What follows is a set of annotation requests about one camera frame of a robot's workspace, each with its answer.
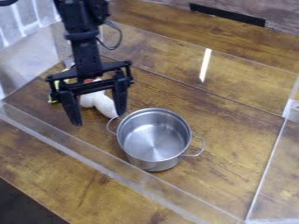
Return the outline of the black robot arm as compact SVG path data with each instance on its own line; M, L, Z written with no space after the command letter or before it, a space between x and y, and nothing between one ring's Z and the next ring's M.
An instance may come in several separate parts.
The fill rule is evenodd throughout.
M62 22L65 38L71 42L75 68L53 75L46 81L51 86L50 99L63 105L70 121L82 125L78 96L111 89L117 114L127 112L127 89L134 84L130 60L102 62L99 56L99 27L118 26L107 20L107 0L54 0Z

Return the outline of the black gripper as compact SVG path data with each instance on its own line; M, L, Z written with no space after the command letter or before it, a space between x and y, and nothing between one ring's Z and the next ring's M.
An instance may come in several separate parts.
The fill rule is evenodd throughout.
M117 114L122 116L127 111L127 89L134 83L131 74L133 62L102 62L99 50L79 51L71 45L75 57L75 67L51 76L51 81L59 81L59 89L55 96L62 103L70 121L74 125L82 125L81 106L77 100L79 95L90 94L101 90L113 90Z

